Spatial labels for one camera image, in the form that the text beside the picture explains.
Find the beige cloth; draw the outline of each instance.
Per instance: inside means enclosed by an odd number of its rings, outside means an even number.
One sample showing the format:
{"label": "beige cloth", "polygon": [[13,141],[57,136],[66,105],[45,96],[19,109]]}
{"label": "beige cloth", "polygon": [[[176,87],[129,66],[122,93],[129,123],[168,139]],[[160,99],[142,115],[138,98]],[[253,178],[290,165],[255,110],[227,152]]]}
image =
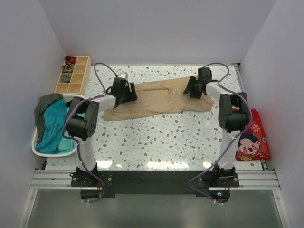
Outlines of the beige cloth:
{"label": "beige cloth", "polygon": [[137,101],[123,103],[104,112],[104,120],[128,120],[162,113],[210,111],[214,102],[208,95],[200,99],[182,94],[189,77],[147,82],[135,85]]}

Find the wooden compartment box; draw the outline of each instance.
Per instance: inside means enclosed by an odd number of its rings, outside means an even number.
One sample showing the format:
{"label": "wooden compartment box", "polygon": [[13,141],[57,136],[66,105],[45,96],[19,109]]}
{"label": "wooden compartment box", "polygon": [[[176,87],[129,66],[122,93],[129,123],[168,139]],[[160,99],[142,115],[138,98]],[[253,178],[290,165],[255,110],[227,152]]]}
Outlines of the wooden compartment box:
{"label": "wooden compartment box", "polygon": [[[62,73],[61,70],[55,88],[55,93],[84,95],[92,62],[90,56],[75,56],[75,57],[76,57],[76,63],[74,65],[74,70],[71,74]],[[71,77],[70,82],[62,82],[61,77],[63,75],[70,76]]]}

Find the speckled white tabletop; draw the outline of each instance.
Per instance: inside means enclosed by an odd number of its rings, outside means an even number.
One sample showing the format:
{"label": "speckled white tabletop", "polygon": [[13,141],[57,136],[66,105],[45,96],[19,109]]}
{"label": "speckled white tabletop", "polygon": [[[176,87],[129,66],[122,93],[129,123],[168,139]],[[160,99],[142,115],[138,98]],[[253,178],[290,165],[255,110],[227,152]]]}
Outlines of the speckled white tabletop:
{"label": "speckled white tabletop", "polygon": [[[111,66],[115,72],[127,72],[130,82],[143,83],[197,75],[202,66]],[[225,68],[210,67],[213,79],[220,79]],[[237,74],[229,66],[230,75],[223,84],[240,92]],[[105,87],[114,75],[104,66],[97,66]],[[85,96],[102,93],[93,71],[87,82]],[[211,112],[185,111],[151,117],[104,121],[100,113],[92,136],[98,169],[107,170],[205,170],[218,157],[222,129],[218,125],[218,102]],[[48,158],[46,170],[74,170],[79,164],[76,154]],[[260,161],[236,161],[237,170],[262,170]]]}

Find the gray cloth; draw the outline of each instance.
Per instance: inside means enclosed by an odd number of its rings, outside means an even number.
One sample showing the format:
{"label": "gray cloth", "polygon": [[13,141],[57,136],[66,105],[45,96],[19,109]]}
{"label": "gray cloth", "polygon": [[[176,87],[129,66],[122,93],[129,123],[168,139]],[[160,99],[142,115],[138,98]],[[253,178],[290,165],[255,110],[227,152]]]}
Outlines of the gray cloth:
{"label": "gray cloth", "polygon": [[43,114],[45,110],[50,107],[54,102],[60,100],[63,98],[62,94],[49,94],[40,97],[39,103],[34,109],[34,117],[35,117],[35,125],[37,127],[37,143],[40,143],[42,141],[42,136],[44,134],[44,131],[46,130],[44,128],[44,117]]}

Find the teal cloth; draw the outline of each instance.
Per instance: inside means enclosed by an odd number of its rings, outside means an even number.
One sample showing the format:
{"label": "teal cloth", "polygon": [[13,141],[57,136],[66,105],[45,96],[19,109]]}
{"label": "teal cloth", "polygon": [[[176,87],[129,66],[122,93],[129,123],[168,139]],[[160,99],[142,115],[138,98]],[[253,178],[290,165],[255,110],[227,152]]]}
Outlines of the teal cloth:
{"label": "teal cloth", "polygon": [[75,147],[72,140],[63,139],[61,135],[67,112],[68,108],[64,99],[56,101],[46,109],[43,114],[46,131],[43,134],[42,141],[35,146],[36,151],[55,154],[70,152]]}
{"label": "teal cloth", "polygon": [[[67,131],[65,131],[65,136],[70,136]],[[62,137],[58,146],[58,150],[59,150],[58,153],[68,153],[74,148],[75,148],[75,144],[73,140]]]}

